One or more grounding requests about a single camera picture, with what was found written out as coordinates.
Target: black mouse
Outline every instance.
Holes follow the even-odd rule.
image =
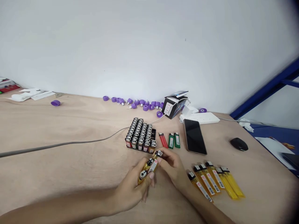
[[[247,144],[239,138],[234,138],[234,139],[230,140],[230,143],[232,144],[233,147],[235,147],[236,149],[239,149],[240,151],[248,150]]]

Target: power strip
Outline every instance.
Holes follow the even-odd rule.
[[[184,119],[198,121],[199,124],[212,124],[220,121],[220,119],[211,112],[191,114],[188,117],[181,114],[180,122],[183,123]]]

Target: wooden table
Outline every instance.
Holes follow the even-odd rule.
[[[101,98],[64,95],[59,107],[50,104],[55,96],[38,101],[14,102],[0,96],[0,152],[70,141],[108,137],[131,124],[134,117],[146,123],[157,119],[156,112],[141,107],[129,109]],[[226,192],[213,197],[215,205],[236,223],[282,223],[294,204],[297,178],[236,122],[221,120],[201,126],[207,156],[186,151],[179,116],[162,118],[153,124],[158,132],[179,132],[181,156],[186,169],[205,160],[230,169],[246,198],[233,201]],[[52,149],[0,158],[0,214],[20,206],[81,189],[117,186],[130,166],[147,153],[127,149],[123,130],[96,143],[66,145]],[[249,150],[234,149],[229,140],[239,137]],[[159,136],[156,137],[161,147]],[[146,203],[112,217],[89,223],[203,223],[189,202],[174,188],[167,174],[158,169],[156,188]]]

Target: phone screen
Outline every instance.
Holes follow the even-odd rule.
[[[200,130],[199,122],[193,120],[184,120],[187,149],[191,152],[196,152],[206,155],[206,146],[203,141],[202,132]]]

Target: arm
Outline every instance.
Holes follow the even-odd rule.
[[[159,150],[165,156],[164,159],[157,158],[161,168],[167,172],[174,186],[190,201],[208,224],[234,224],[192,185],[178,154],[166,148]]]
[[[86,191],[27,205],[0,216],[0,223],[75,224],[129,210],[145,201],[149,184],[154,185],[154,173],[149,173],[137,186],[146,161],[143,158],[131,167],[116,189]]]

